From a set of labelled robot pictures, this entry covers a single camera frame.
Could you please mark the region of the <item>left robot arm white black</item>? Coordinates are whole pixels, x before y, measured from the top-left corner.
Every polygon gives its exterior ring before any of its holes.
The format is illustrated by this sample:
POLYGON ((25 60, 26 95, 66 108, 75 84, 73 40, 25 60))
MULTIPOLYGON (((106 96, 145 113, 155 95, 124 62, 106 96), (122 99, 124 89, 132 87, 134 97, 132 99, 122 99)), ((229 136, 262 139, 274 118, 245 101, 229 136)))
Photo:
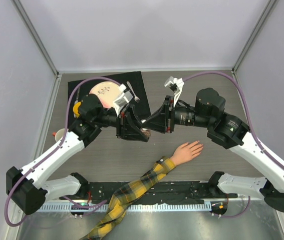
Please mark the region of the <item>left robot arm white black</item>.
POLYGON ((87 94, 75 103, 72 106, 75 120, 64 130, 61 138, 31 163, 21 169, 13 166, 7 171, 7 202, 13 201, 29 216, 55 198, 74 196, 84 199, 88 183, 80 174, 72 173, 53 181, 49 181, 49 177, 70 157, 92 143, 102 128, 115 127, 116 136, 123 140, 148 141, 135 114, 134 100, 135 97, 127 91, 119 94, 109 108, 103 106, 96 94, 87 94))

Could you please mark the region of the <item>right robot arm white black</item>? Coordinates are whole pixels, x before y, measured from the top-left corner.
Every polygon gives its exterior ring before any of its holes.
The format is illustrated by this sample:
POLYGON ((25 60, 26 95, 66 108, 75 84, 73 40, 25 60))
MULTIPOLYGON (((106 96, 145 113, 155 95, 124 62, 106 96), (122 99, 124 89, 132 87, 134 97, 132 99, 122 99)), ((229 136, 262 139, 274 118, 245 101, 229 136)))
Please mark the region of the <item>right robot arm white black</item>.
POLYGON ((194 106, 173 100, 167 96, 161 108, 142 121, 142 127, 163 134, 172 133, 175 125, 206 128, 213 143, 242 157, 263 175, 242 177, 216 171, 209 179, 208 193, 215 198, 250 196, 284 213, 284 161, 275 155, 281 165, 274 163, 268 148, 256 143, 249 126, 224 111, 225 99, 214 89, 205 88, 197 93, 194 106))

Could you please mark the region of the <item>glitter nail polish bottle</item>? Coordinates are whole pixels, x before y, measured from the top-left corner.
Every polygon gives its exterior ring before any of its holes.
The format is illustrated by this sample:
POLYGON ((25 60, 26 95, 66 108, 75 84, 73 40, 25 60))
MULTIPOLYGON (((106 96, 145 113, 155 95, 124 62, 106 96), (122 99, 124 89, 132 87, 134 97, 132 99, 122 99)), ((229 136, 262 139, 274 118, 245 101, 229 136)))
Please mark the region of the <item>glitter nail polish bottle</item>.
POLYGON ((146 128, 141 128, 141 132, 145 135, 146 138, 150 138, 151 136, 151 131, 149 129, 146 128))

